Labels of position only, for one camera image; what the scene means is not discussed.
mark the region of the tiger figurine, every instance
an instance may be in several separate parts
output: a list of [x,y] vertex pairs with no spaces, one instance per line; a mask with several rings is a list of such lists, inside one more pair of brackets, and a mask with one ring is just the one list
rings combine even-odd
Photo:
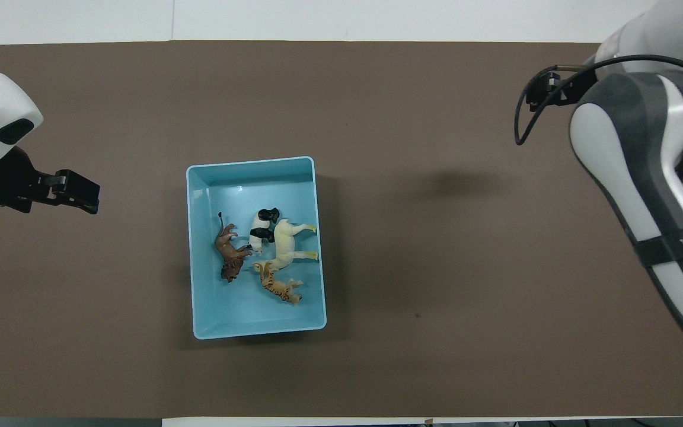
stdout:
[[260,273],[260,283],[262,283],[263,288],[267,289],[271,294],[276,295],[285,302],[290,302],[296,304],[302,299],[302,295],[295,294],[293,289],[300,286],[302,281],[295,281],[294,279],[289,279],[287,283],[279,281],[276,279],[275,273],[270,269],[271,262],[265,262],[265,265],[255,262],[252,267]]

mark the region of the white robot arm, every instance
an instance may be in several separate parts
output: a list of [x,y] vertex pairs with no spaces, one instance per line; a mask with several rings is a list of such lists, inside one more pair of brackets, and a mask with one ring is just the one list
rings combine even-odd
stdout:
[[[577,101],[573,151],[683,330],[683,2],[657,3],[608,38],[592,62],[542,71],[526,87],[536,87],[537,99],[526,102],[535,120],[550,103]],[[577,68],[566,81],[553,72]],[[516,132],[517,143],[528,130],[522,138]]]
[[28,213],[33,202],[70,205],[90,214],[98,211],[100,187],[71,170],[55,175],[33,168],[17,143],[43,122],[25,92],[0,74],[0,206]]

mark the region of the black strap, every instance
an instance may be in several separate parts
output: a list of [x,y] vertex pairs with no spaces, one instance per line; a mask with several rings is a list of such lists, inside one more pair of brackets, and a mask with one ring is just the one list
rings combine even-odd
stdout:
[[683,259],[683,229],[667,235],[638,241],[634,245],[643,267],[672,262]]

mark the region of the toy animal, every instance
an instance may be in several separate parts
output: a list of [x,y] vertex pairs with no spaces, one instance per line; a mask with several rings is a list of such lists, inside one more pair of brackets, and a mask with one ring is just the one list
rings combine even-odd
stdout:
[[258,254],[263,253],[263,239],[266,238],[269,243],[273,243],[273,232],[270,230],[270,223],[274,224],[279,220],[279,210],[260,209],[255,213],[252,219],[252,229],[249,230],[249,244],[252,245],[252,250]]
[[244,245],[239,249],[234,249],[231,246],[231,237],[238,235],[235,232],[231,232],[234,225],[228,224],[228,226],[223,227],[222,212],[218,212],[218,217],[220,217],[220,231],[215,239],[215,249],[223,257],[223,268],[220,269],[220,277],[231,283],[238,276],[239,271],[241,271],[241,266],[244,265],[244,257],[252,255],[252,252],[249,251],[251,246]]
[[289,279],[287,283],[279,281],[276,279],[274,271],[271,270],[270,261],[265,262],[265,265],[255,262],[252,266],[260,273],[260,283],[262,283],[263,288],[267,289],[271,294],[293,304],[298,303],[302,299],[302,295],[293,292],[293,289],[300,286],[302,281],[295,281],[294,279]]
[[[317,232],[315,226],[310,224],[301,224],[299,226],[293,226],[290,224],[288,219],[284,218],[276,224],[276,229],[273,230],[274,238],[276,238],[276,258],[269,260],[271,263],[271,268],[273,270],[280,270],[295,259],[318,259],[317,251],[295,251],[295,236],[296,233],[302,230],[311,230],[312,232]],[[265,267],[267,262],[258,262],[261,267]]]

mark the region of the brown table surface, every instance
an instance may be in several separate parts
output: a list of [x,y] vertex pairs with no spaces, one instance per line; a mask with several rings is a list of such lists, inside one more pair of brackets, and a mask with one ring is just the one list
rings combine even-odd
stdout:
[[[0,416],[683,415],[683,335],[571,108],[512,140],[528,78],[595,48],[0,46],[36,168],[102,186],[97,216],[0,208]],[[328,326],[196,340],[186,168],[298,155]]]

